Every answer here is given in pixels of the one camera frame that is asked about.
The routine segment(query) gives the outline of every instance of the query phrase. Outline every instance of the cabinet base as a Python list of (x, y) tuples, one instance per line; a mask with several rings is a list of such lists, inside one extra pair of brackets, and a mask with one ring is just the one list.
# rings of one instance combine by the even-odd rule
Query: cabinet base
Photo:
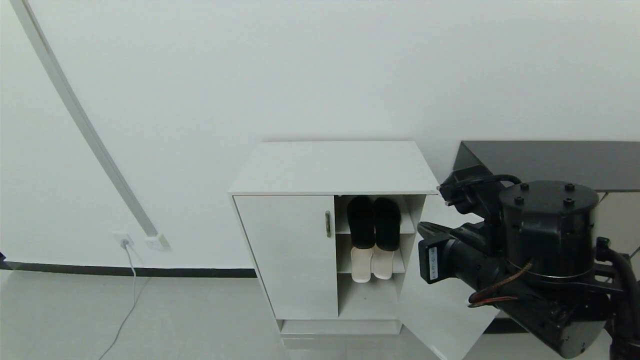
[(398, 320), (283, 320), (282, 336), (287, 335), (397, 335)]

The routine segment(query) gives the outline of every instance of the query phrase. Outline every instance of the black slipper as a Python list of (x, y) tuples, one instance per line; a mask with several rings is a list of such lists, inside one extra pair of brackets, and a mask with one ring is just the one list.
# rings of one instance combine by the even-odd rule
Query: black slipper
[(376, 245), (384, 251), (396, 251), (400, 247), (400, 209), (386, 198), (379, 197), (373, 203)]
[(351, 242), (358, 249), (371, 249), (376, 243), (373, 225), (373, 205), (367, 196), (357, 196), (347, 205)]

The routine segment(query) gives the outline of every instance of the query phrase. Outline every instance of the black baseboard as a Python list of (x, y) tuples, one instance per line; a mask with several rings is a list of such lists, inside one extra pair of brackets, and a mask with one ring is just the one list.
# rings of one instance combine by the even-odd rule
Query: black baseboard
[[(58, 274), (133, 276), (131, 268), (111, 266), (74, 266), (16, 263), (0, 260), (0, 269), (35, 272), (52, 272)], [(142, 277), (256, 277), (254, 269), (160, 269), (136, 268), (136, 274)], [(485, 334), (521, 334), (527, 332), (510, 318), (497, 318), (484, 331)]]
[[(52, 272), (58, 274), (133, 276), (131, 268), (112, 266), (74, 266), (34, 263), (16, 263), (3, 261), (1, 268), (7, 270)], [(204, 268), (136, 268), (136, 274), (142, 277), (256, 277), (254, 269), (204, 269)]]

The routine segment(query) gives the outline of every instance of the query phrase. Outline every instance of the slipper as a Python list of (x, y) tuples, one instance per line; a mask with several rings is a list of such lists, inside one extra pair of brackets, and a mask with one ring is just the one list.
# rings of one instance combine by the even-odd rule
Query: slipper
[(371, 249), (376, 243), (371, 199), (367, 196), (351, 199), (347, 205), (347, 220), (353, 246), (358, 249)]
[(371, 280), (371, 256), (373, 249), (351, 248), (351, 278), (355, 282)]
[(385, 251), (377, 245), (373, 247), (371, 259), (371, 271), (373, 275), (382, 280), (389, 280), (394, 272), (395, 251)]
[(400, 247), (400, 209), (386, 197), (379, 197), (373, 203), (376, 246), (371, 268), (373, 274), (389, 280), (393, 274), (394, 252)]
[(351, 232), (351, 278), (355, 282), (371, 279), (371, 256), (376, 235), (373, 225), (373, 205), (366, 196), (353, 198), (347, 205), (347, 220)]

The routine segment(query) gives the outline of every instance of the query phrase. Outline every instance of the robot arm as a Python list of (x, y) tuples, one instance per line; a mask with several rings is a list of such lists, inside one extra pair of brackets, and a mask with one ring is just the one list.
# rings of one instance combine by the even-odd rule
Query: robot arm
[(447, 205), (484, 221), (456, 229), (420, 223), (427, 283), (461, 279), (476, 291), (470, 307), (505, 311), (564, 358), (583, 353), (606, 328), (611, 359), (640, 359), (640, 287), (628, 256), (611, 250), (608, 239), (594, 239), (595, 191), (561, 181), (521, 183), (481, 165), (454, 171), (439, 190)]

